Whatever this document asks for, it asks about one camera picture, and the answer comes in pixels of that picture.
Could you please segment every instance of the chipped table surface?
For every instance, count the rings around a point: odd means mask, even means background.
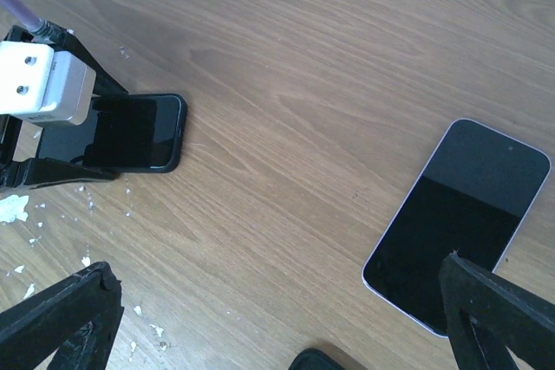
[[[362,266],[453,120],[555,158],[553,0],[24,1],[190,114],[175,172],[2,196],[29,202],[0,224],[0,308],[105,260],[126,308],[108,368],[285,369],[316,346],[346,368],[455,369]],[[553,178],[498,269],[551,302]]]

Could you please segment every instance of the black phone screen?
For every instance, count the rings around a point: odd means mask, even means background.
[[[175,94],[95,97],[75,127],[45,127],[40,158],[125,172],[167,171],[179,158],[186,104]]]
[[[447,334],[439,272],[451,252],[493,271],[550,171],[549,159],[471,120],[447,130],[362,277],[381,297]]]

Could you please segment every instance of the smartphone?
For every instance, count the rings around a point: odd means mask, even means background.
[[[170,172],[180,162],[186,114],[177,94],[94,97],[81,125],[46,125],[36,155],[116,172]]]
[[[446,336],[443,259],[456,251],[493,271],[550,170],[538,149],[476,121],[455,121],[366,262],[364,283]]]

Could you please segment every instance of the phone edge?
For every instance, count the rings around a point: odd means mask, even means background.
[[[451,127],[453,127],[453,125],[455,123],[457,123],[458,121],[461,120],[468,120],[468,121],[472,121],[473,123],[476,123],[478,125],[481,125],[487,129],[490,129],[502,136],[505,136],[511,140],[515,140],[517,142],[519,142],[520,144],[524,145],[524,146],[528,146],[531,149],[533,149],[534,151],[537,151],[539,153],[541,153],[542,155],[545,156],[545,158],[547,159],[547,161],[549,162],[549,169],[547,170],[547,173],[545,174],[544,180],[542,181],[542,183],[540,184],[538,191],[536,192],[536,194],[534,195],[534,197],[532,198],[532,201],[530,202],[530,204],[528,205],[528,208],[526,209],[526,212],[524,213],[524,215],[522,216],[522,218],[520,219],[513,235],[511,236],[511,238],[509,239],[508,243],[506,244],[505,249],[503,250],[503,252],[501,253],[501,255],[499,256],[499,259],[497,261],[497,263],[495,264],[495,266],[493,267],[493,272],[495,272],[495,270],[499,267],[501,260],[503,259],[503,257],[506,255],[507,251],[509,250],[509,246],[511,245],[511,243],[513,242],[513,239],[515,238],[515,236],[517,235],[517,233],[519,232],[520,226],[522,225],[522,223],[524,222],[526,216],[528,215],[528,212],[530,211],[530,209],[532,208],[534,202],[536,201],[536,198],[538,197],[539,193],[541,192],[542,188],[545,185],[545,182],[547,181],[547,178],[549,177],[549,174],[552,171],[552,160],[549,158],[549,156],[539,150],[538,148],[534,147],[534,146],[530,146],[526,143],[524,143],[522,140],[518,140],[515,139],[512,136],[509,136],[508,134],[502,133],[497,129],[494,129],[488,125],[485,125],[484,123],[480,123],[477,120],[474,119],[470,119],[468,117],[461,117],[457,120],[454,120],[453,122],[451,122],[451,124],[449,125],[449,127],[445,130],[444,134],[441,136],[440,140],[438,141],[434,151],[430,154],[430,157],[428,158],[428,160],[426,161],[426,164],[424,165],[424,167],[421,169],[420,173],[416,176],[416,180],[414,181],[414,183],[411,185],[410,189],[407,192],[407,195],[405,195],[405,198],[402,200],[401,204],[399,205],[399,208],[397,209],[397,211],[395,212],[395,215],[391,218],[391,221],[389,221],[388,226],[386,227],[385,231],[383,232],[382,236],[380,237],[380,239],[378,240],[378,242],[375,244],[374,249],[370,252],[370,255],[368,256],[368,259],[366,260],[366,262],[364,263],[364,265],[362,266],[362,270],[361,270],[361,278],[362,278],[362,282],[364,283],[364,286],[366,286],[366,288],[368,288],[371,292],[373,292],[374,294],[378,295],[380,298],[382,298],[385,302],[387,302],[389,305],[391,305],[392,307],[394,307],[395,309],[397,309],[399,312],[403,313],[405,316],[407,316],[408,318],[410,318],[411,320],[413,320],[414,322],[416,322],[417,324],[419,324],[420,326],[422,326],[423,328],[425,328],[427,331],[429,331],[430,333],[432,333],[433,335],[436,335],[440,338],[448,338],[448,336],[445,334],[438,334],[436,333],[432,328],[430,328],[428,325],[426,325],[424,322],[418,320],[416,317],[412,316],[411,314],[409,314],[408,312],[403,311],[401,308],[397,307],[394,303],[392,303],[389,299],[387,299],[385,296],[383,296],[382,294],[380,294],[377,290],[375,290],[374,288],[372,288],[367,282],[366,279],[364,279],[364,270],[366,269],[366,266],[368,265],[368,262],[370,261],[370,258],[372,257],[372,255],[374,255],[375,250],[377,249],[377,247],[380,245],[380,243],[382,242],[382,239],[385,237],[385,235],[388,233],[389,228],[391,227],[391,225],[393,224],[393,222],[395,221],[395,219],[397,218],[397,216],[399,215],[399,212],[401,211],[401,208],[405,205],[405,203],[407,202],[408,196],[411,194],[411,192],[413,191],[413,189],[415,188],[416,184],[418,183],[418,181],[420,180],[422,174],[424,173],[424,171],[426,171],[426,168],[428,167],[430,161],[432,160],[432,158],[434,157],[435,153],[437,152],[437,150],[439,149],[441,143],[443,142],[443,140],[445,139],[445,137],[447,136],[447,133],[449,132],[449,130],[451,130]]]

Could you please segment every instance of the purple cable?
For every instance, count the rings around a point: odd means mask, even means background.
[[[35,15],[21,0],[0,0],[0,3],[23,24],[29,32],[42,27],[44,21]]]

